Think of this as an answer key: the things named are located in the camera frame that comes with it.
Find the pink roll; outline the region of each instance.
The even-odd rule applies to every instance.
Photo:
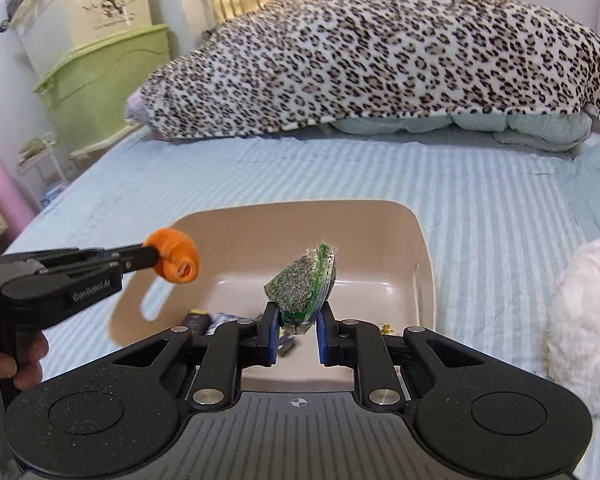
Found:
[[[9,226],[8,237],[15,240],[36,214],[25,202],[20,190],[0,160],[0,213]]]

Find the green storage bin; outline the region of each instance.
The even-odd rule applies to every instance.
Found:
[[[69,152],[100,149],[128,128],[126,99],[170,60],[167,31],[167,25],[136,28],[78,48],[40,82],[34,92]]]

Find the silver bolt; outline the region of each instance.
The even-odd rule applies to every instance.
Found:
[[[369,394],[369,400],[375,404],[380,404],[380,406],[389,406],[400,400],[400,394],[395,390],[382,388],[381,390],[373,390]]]
[[[196,391],[191,398],[198,404],[208,406],[209,404],[217,404],[224,399],[224,393],[215,388],[203,388],[202,390]]]

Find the yellow storage bin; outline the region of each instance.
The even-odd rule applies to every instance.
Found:
[[[125,124],[126,98],[170,59],[167,26],[125,32],[75,50],[34,90],[72,156],[106,148]]]
[[[43,77],[76,48],[151,24],[149,0],[24,0],[10,28]]]

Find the white fluffy toy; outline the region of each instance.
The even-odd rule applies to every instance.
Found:
[[[549,376],[600,415],[600,239],[580,246],[549,310]]]

